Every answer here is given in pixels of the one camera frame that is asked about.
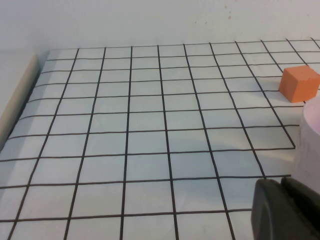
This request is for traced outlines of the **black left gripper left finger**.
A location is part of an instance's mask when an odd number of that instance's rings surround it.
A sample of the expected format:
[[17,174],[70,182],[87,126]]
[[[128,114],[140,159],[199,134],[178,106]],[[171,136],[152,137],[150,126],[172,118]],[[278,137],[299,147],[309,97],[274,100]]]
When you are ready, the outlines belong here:
[[281,207],[285,203],[285,195],[277,181],[271,179],[256,181],[251,211],[251,226],[255,240],[279,239]]

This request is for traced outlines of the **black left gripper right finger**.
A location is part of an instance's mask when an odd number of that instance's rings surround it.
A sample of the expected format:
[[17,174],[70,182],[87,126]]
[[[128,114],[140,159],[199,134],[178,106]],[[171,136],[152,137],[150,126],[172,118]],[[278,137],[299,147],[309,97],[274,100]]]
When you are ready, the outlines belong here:
[[320,194],[292,177],[281,179],[280,186],[289,198],[303,227],[308,229],[310,237],[320,239]]

